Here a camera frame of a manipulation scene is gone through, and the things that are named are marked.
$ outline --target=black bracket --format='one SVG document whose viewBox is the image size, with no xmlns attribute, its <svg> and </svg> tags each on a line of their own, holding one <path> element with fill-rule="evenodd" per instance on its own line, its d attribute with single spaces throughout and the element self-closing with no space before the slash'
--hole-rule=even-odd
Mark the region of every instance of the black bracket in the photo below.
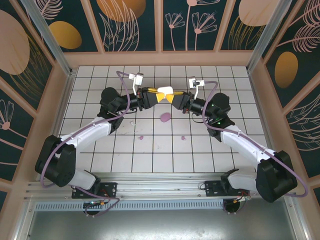
<svg viewBox="0 0 320 240">
<path fill-rule="evenodd" d="M 96 195 L 101 196 L 102 198 L 106 198 L 107 196 L 110 198 L 115 198 L 117 194 L 117 183 L 116 182 L 101 182 L 100 188 Z M 72 199 L 92 199 L 93 197 L 82 192 L 81 190 L 74 188 L 72 190 Z"/>
<path fill-rule="evenodd" d="M 242 192 L 249 194 L 248 190 L 245 189 L 233 189 L 228 192 L 225 192 L 221 181 L 205 181 L 204 182 L 204 190 L 207 197 L 225 197 L 225 196 L 240 196 Z"/>
</svg>

